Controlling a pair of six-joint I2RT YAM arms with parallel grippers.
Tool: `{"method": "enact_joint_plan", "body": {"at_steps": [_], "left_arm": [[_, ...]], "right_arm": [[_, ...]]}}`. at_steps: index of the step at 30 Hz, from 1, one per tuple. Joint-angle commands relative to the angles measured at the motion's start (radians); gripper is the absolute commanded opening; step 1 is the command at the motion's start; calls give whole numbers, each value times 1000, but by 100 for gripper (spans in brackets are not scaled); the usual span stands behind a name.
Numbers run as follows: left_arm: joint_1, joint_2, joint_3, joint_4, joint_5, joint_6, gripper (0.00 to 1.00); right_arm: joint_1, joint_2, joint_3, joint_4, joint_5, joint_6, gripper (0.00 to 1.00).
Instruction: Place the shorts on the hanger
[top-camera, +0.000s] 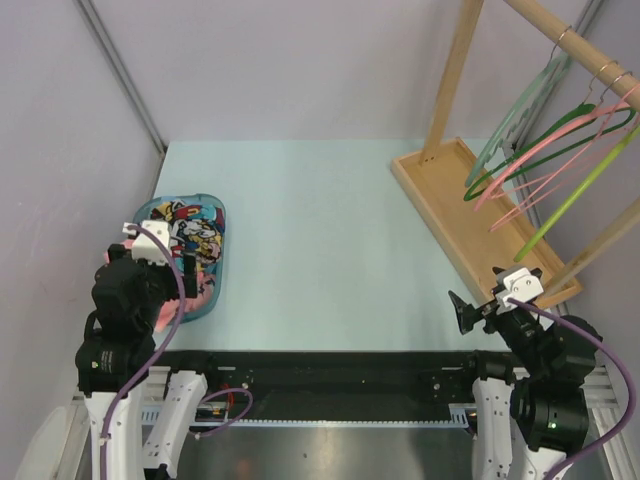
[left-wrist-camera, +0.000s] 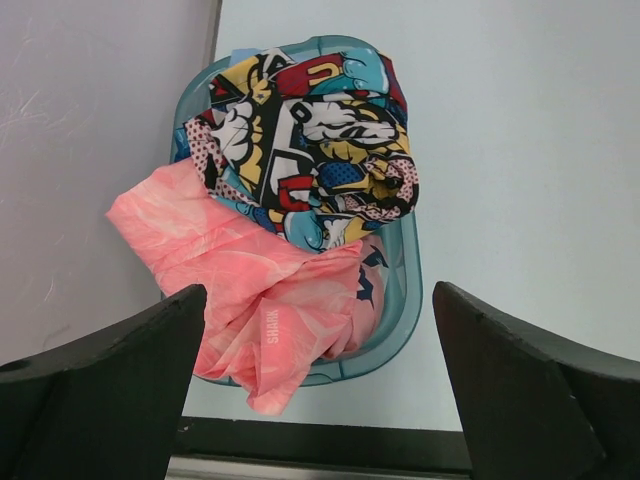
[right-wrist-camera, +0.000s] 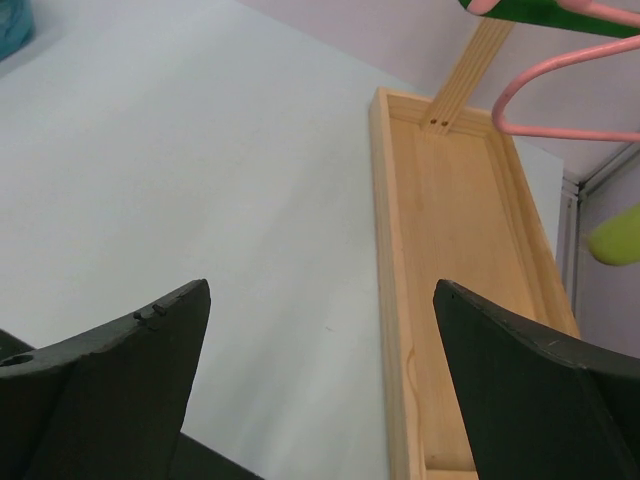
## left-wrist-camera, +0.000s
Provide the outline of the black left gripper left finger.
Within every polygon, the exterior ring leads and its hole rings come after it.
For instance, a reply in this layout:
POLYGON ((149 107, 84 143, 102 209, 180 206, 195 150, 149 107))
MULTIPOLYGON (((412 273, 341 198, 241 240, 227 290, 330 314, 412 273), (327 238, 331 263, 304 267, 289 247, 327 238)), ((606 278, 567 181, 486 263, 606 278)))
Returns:
POLYGON ((204 331, 191 285, 1 368, 4 479, 165 477, 204 331))

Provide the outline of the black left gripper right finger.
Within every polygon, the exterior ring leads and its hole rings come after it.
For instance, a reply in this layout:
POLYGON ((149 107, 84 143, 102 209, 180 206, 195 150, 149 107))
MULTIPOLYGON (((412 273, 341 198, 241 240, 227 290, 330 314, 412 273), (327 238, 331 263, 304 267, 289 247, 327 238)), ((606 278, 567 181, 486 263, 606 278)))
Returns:
POLYGON ((475 479, 636 479, 639 364, 450 282, 432 304, 475 479))

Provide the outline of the comic print shorts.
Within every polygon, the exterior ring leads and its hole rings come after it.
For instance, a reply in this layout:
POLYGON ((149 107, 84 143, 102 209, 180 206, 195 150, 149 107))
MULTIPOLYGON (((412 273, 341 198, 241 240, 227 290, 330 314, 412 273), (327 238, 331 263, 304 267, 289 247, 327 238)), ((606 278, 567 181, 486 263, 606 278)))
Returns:
POLYGON ((353 48, 297 60, 280 49, 216 75, 207 110, 176 131, 207 193, 310 252, 410 214, 419 178, 391 60, 353 48))

